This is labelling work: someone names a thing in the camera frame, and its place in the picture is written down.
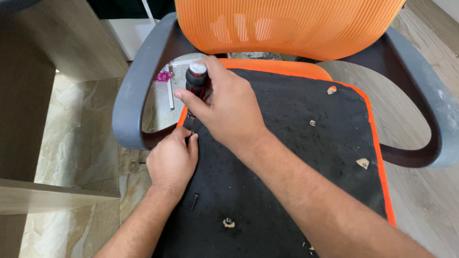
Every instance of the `chair armrest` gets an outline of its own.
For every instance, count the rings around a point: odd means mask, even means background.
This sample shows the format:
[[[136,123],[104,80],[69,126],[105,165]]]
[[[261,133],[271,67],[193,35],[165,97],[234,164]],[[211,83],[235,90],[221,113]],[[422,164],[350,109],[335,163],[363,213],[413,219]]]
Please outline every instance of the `chair armrest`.
[[[424,57],[393,28],[368,48],[340,59],[370,68],[390,79],[413,101],[431,129],[418,150],[380,144],[382,158],[410,167],[447,167],[459,161],[458,105]]]
[[[124,78],[112,114],[113,134],[128,149],[151,150],[175,124],[154,133],[142,131],[142,114],[152,80],[171,60],[201,53],[183,35],[175,12],[166,15],[150,32]]]

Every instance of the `black fabric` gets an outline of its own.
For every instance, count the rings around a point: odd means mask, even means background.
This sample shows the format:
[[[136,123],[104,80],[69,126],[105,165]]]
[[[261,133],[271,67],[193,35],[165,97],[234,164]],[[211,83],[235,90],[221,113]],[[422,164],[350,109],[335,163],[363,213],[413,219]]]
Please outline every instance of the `black fabric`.
[[[265,124],[280,141],[386,218],[368,111],[357,92],[328,81],[232,70],[251,83]],[[337,92],[328,95],[333,85]],[[198,120],[195,130],[196,172],[153,257],[316,257],[263,182]],[[368,170],[356,163],[361,158],[371,161]],[[194,193],[200,196],[190,211]],[[235,228],[224,227],[226,217],[235,221]]]
[[[141,19],[148,18],[142,0],[88,0],[99,19]],[[174,0],[147,0],[151,14],[162,19],[175,11]]]

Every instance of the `pink object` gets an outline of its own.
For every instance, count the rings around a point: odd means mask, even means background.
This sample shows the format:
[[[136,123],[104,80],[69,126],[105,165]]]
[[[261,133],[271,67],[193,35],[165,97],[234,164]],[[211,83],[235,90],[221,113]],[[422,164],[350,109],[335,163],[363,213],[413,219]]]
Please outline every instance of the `pink object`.
[[[159,71],[158,75],[154,79],[154,81],[157,82],[167,82],[169,79],[171,79],[173,73],[169,72],[169,65],[167,64],[165,67]]]

